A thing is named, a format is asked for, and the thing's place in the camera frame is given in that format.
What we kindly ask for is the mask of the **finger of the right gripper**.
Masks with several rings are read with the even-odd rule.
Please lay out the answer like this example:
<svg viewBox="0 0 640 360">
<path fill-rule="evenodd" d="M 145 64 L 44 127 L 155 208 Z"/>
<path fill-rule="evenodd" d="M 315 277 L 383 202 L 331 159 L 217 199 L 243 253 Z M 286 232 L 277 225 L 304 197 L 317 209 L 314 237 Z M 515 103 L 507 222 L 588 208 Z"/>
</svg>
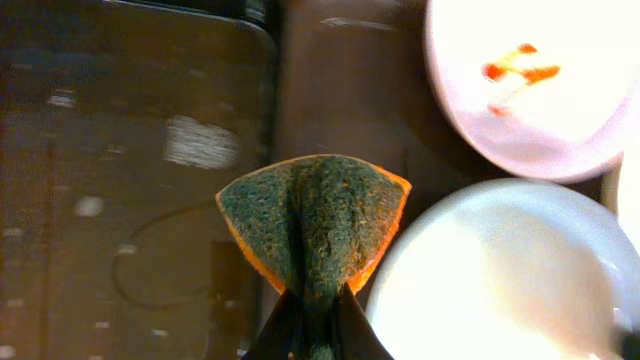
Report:
<svg viewBox="0 0 640 360">
<path fill-rule="evenodd" d="M 623 360 L 640 360 L 640 335 L 633 331 L 618 327 L 615 330 L 614 345 L 616 353 Z"/>
</svg>

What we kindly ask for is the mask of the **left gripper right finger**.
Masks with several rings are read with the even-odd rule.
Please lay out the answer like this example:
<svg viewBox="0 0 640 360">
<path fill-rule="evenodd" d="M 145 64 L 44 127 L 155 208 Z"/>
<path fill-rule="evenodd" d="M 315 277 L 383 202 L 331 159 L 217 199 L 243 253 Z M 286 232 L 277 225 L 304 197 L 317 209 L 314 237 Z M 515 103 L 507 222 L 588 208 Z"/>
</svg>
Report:
<svg viewBox="0 0 640 360">
<path fill-rule="evenodd" d="M 337 360 L 393 360 L 348 284 L 341 287 L 332 303 L 330 333 Z"/>
</svg>

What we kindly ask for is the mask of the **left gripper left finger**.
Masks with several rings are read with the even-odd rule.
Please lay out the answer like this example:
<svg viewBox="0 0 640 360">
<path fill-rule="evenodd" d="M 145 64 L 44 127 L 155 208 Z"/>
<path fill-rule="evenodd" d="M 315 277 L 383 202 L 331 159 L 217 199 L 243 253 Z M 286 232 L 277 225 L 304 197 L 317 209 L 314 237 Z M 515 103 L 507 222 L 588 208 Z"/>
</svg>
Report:
<svg viewBox="0 0 640 360">
<path fill-rule="evenodd" d="M 304 357 L 304 315 L 297 296 L 286 289 L 256 342 L 242 360 L 296 360 Z"/>
</svg>

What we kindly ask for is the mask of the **orange green scrub sponge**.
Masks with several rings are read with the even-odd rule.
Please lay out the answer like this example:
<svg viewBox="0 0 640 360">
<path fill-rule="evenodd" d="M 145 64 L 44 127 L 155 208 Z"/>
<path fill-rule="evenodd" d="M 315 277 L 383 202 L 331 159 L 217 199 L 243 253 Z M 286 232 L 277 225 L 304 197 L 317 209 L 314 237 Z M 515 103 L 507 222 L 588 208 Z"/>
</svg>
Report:
<svg viewBox="0 0 640 360">
<path fill-rule="evenodd" d="M 367 284 L 394 239 L 411 184 L 382 167 L 337 154 L 275 163 L 215 197 L 251 266 L 278 292 L 291 290 L 304 315 L 304 357 L 336 359 L 330 312 L 348 284 Z"/>
</svg>

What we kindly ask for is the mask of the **pale blue plate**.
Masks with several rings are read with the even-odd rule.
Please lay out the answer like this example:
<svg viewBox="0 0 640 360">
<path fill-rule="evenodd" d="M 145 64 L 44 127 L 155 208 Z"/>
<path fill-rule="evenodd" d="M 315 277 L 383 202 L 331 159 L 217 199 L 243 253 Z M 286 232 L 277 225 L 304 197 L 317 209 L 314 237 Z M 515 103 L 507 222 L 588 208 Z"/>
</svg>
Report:
<svg viewBox="0 0 640 360">
<path fill-rule="evenodd" d="M 396 359 L 622 359 L 615 330 L 639 331 L 639 255 L 585 195 L 487 181 L 406 228 L 366 314 Z"/>
</svg>

